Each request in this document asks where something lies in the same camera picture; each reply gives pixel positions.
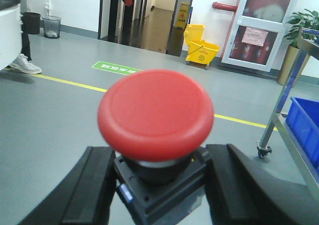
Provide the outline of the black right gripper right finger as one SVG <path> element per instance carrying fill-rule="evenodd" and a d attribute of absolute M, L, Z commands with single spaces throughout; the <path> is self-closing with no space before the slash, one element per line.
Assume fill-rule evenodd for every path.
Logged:
<path fill-rule="evenodd" d="M 214 225 L 319 223 L 319 203 L 307 186 L 276 178 L 232 144 L 206 148 L 205 191 Z"/>

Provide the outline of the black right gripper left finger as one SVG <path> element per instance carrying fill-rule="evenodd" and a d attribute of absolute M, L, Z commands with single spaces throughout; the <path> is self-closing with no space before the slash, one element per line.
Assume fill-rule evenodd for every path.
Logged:
<path fill-rule="evenodd" d="M 20 224 L 108 224 L 116 186 L 114 159 L 111 147 L 87 147 L 66 177 Z"/>

